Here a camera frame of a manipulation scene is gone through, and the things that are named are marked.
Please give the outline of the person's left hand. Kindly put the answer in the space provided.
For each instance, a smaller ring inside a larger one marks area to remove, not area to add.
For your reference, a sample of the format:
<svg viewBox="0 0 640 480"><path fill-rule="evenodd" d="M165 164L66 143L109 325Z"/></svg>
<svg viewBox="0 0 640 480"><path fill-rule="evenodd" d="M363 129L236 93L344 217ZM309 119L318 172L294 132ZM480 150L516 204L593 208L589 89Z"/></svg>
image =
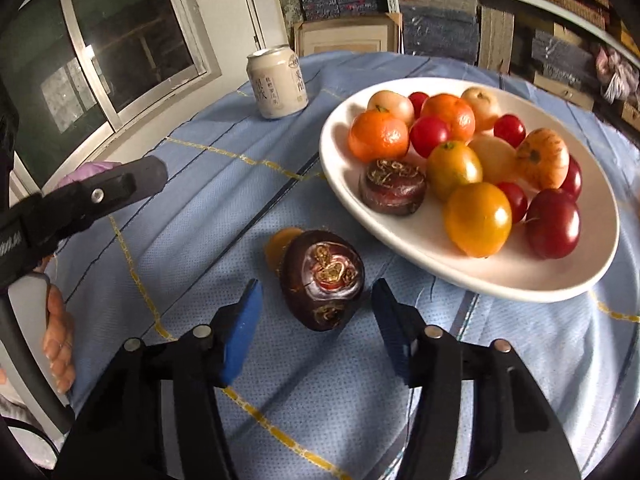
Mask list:
<svg viewBox="0 0 640 480"><path fill-rule="evenodd" d="M44 332L42 350L49 360L51 374L58 393L70 391L75 382L73 364L74 320L66 311L60 290L53 284L48 286L47 329Z"/></svg>

